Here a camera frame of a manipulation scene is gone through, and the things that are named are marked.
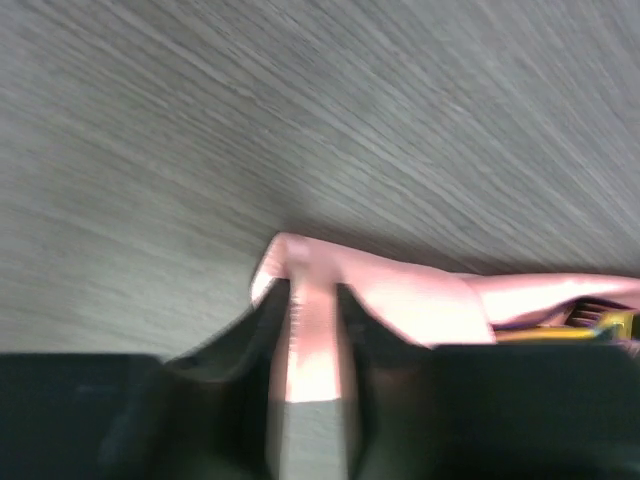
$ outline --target folded pink cloth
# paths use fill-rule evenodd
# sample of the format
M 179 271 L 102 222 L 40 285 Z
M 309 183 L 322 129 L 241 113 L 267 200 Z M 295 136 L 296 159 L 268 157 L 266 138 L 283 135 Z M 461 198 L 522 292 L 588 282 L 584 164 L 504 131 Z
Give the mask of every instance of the folded pink cloth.
M 335 284 L 351 287 L 373 317 L 424 345 L 495 342 L 494 328 L 545 318 L 584 296 L 640 308 L 640 279 L 587 274 L 476 276 L 397 262 L 280 233 L 251 286 L 255 303 L 277 278 L 292 282 L 286 400 L 341 396 Z

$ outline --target pink cloth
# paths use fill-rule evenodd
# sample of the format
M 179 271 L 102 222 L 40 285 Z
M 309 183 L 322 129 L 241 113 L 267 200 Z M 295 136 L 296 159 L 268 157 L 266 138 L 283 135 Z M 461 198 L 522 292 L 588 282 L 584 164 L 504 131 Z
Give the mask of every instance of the pink cloth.
M 277 278 L 292 282 L 286 400 L 342 395 L 334 285 L 351 287 L 373 317 L 423 346 L 493 343 L 493 326 L 543 316 L 596 296 L 640 308 L 640 279 L 586 274 L 483 277 L 397 262 L 298 235 L 280 233 L 251 286 L 255 303 Z

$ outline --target wooden surface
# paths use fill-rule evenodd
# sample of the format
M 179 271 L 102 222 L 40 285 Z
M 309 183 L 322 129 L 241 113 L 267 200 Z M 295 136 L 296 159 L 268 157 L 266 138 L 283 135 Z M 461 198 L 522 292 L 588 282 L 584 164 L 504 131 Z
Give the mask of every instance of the wooden surface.
M 281 229 L 639 274 L 639 26 L 636 0 L 0 2 L 0 348 L 178 353 Z

